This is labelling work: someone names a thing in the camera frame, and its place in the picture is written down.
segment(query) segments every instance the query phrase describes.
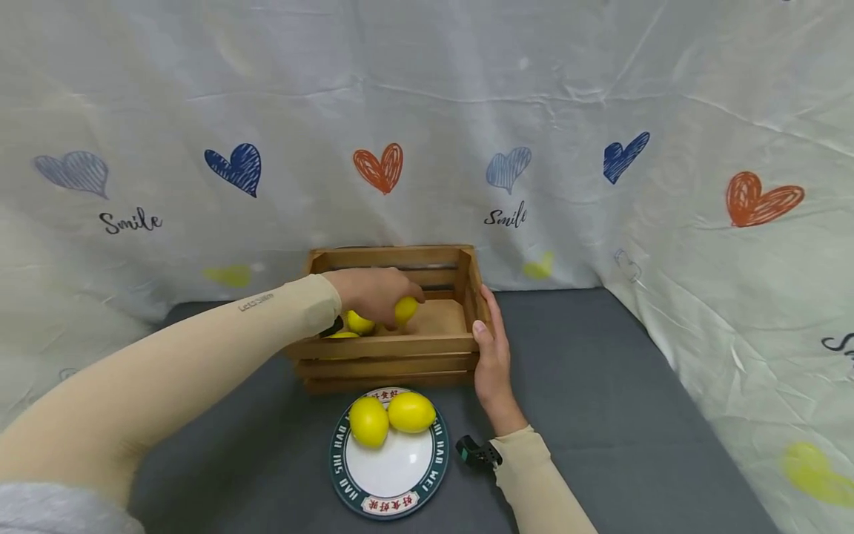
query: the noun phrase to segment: fabric backdrop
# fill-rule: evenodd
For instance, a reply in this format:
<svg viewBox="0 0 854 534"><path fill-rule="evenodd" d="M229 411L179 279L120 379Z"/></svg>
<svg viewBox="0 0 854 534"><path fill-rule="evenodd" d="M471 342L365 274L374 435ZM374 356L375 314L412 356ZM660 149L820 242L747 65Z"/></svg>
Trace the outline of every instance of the fabric backdrop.
<svg viewBox="0 0 854 534"><path fill-rule="evenodd" d="M854 531L853 27L846 0L7 0L0 427L312 247L471 243L495 289L610 289L785 532Z"/></svg>

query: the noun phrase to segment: plate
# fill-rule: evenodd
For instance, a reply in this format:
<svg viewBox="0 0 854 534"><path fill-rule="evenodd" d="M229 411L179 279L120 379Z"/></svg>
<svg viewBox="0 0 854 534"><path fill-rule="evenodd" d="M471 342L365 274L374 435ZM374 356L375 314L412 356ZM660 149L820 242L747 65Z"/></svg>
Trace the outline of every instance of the plate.
<svg viewBox="0 0 854 534"><path fill-rule="evenodd" d="M406 388L380 388L375 396L387 408ZM450 443L445 420L436 410L428 431L406 434L389 428L379 449L360 445L350 432L350 407L338 420L329 448L332 484L351 510L377 520L406 517L436 493L445 477Z"/></svg>

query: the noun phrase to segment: right hand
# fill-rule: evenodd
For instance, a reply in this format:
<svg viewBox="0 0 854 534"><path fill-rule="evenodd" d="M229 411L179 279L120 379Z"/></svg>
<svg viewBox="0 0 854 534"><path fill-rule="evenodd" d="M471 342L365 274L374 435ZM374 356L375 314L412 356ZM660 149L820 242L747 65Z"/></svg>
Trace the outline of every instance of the right hand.
<svg viewBox="0 0 854 534"><path fill-rule="evenodd" d="M496 436L506 436L528 426L522 410L513 396L510 383L510 343L504 332L504 320L495 301L495 295L486 285L481 285L481 295L486 300L493 335L482 321L471 327L475 341L480 346L480 360L475 368L475 392L483 410L492 422Z"/></svg>
<svg viewBox="0 0 854 534"><path fill-rule="evenodd" d="M365 319L396 328L395 305L404 296L424 303L424 291L394 267L329 271L323 276L338 291L342 311L352 309Z"/></svg>

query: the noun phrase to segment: gray table surface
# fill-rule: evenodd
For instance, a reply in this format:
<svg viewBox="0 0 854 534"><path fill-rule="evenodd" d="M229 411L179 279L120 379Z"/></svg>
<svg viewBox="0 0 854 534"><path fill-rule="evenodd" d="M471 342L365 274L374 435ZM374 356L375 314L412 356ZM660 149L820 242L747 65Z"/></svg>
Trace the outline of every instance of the gray table surface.
<svg viewBox="0 0 854 534"><path fill-rule="evenodd" d="M599 534L779 532L643 326L608 291L498 299L518 400ZM177 306L164 326L217 304ZM452 441L492 437L473 390L423 392ZM378 523L347 510L326 455L354 397L309 397L290 362L273 358L152 452L132 514L149 534L516 531L494 477L456 456L409 517Z"/></svg>

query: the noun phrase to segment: sleeve cuff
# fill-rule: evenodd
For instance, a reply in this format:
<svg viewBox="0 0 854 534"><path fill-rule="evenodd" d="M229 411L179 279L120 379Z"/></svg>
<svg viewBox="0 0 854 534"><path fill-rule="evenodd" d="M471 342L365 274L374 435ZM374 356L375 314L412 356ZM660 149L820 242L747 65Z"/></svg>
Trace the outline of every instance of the sleeve cuff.
<svg viewBox="0 0 854 534"><path fill-rule="evenodd" d="M501 455L502 463L495 471L526 471L532 466L550 461L552 454L542 436L528 425L522 430L489 441Z"/></svg>
<svg viewBox="0 0 854 534"><path fill-rule="evenodd" d="M282 287L288 293L290 302L303 303L303 333L306 336L316 335L329 328L341 314L341 297L324 276L309 274Z"/></svg>

